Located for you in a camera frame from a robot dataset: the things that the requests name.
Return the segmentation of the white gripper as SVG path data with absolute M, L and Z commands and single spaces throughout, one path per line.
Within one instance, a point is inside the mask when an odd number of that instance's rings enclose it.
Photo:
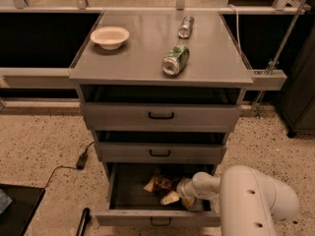
M 167 206 L 172 203 L 176 203 L 180 200 L 180 197 L 182 198 L 181 203 L 182 205 L 188 209 L 191 210 L 194 203 L 195 203 L 195 188 L 193 187 L 192 180 L 189 178 L 183 178 L 179 181 L 176 192 L 171 191 L 166 196 L 164 196 L 160 203 L 163 206 Z

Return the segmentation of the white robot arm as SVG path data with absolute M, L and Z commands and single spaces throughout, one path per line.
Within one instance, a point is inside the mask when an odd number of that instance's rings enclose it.
M 219 195 L 221 236 L 277 236 L 274 223 L 293 220 L 299 212 L 298 196 L 288 184 L 242 165 L 221 177 L 198 172 L 182 179 L 161 202 L 207 200 L 213 193 Z

